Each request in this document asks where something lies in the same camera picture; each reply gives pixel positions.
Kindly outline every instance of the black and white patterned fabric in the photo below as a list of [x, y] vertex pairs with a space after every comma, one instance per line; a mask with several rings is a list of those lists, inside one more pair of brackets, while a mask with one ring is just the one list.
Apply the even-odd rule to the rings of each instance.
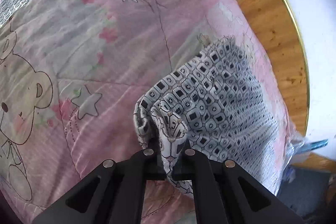
[[235, 160], [270, 191], [277, 186], [278, 123], [234, 37], [208, 45], [154, 85], [138, 100], [134, 123], [142, 148], [159, 138], [167, 177], [182, 193], [192, 195], [191, 182], [170, 174], [186, 140], [211, 160]]

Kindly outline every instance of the triangular cutout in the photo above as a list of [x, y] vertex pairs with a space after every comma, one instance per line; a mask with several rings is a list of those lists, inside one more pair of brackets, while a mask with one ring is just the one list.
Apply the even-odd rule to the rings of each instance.
[[245, 194], [248, 204], [253, 212], [257, 212], [269, 205], [271, 202], [265, 198], [256, 188], [254, 188], [243, 177], [238, 178], [239, 184]]
[[85, 213], [87, 208], [89, 207], [89, 204], [91, 202], [93, 194], [97, 189], [99, 182], [100, 182], [99, 177], [96, 177], [93, 180], [91, 180], [75, 195], [68, 198], [66, 201], [66, 205], [76, 211], [79, 211], [80, 213]]

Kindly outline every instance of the white surface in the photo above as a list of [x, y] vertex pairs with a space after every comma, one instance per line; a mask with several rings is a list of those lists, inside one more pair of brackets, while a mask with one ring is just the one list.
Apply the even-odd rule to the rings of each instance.
[[307, 137], [330, 139], [316, 153], [336, 160], [336, 0], [288, 0], [305, 45], [310, 74]]

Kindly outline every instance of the cartoon bear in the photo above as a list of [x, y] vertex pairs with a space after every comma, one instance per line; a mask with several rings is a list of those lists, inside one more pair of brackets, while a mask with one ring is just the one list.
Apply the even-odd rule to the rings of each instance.
[[0, 156], [7, 163], [2, 164], [0, 175], [22, 199], [30, 201], [32, 190], [18, 146], [31, 134], [35, 108], [50, 105], [53, 86], [45, 72], [35, 71], [27, 60], [13, 53], [16, 38], [9, 22], [0, 33]]

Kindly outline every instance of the wooden surface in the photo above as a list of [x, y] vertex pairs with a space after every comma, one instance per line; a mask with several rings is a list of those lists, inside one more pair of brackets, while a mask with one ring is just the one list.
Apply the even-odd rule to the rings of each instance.
[[[305, 135], [308, 111], [303, 50], [283, 0], [237, 0], [271, 61], [279, 90], [297, 130]], [[311, 153], [298, 166], [336, 173], [336, 162]]]

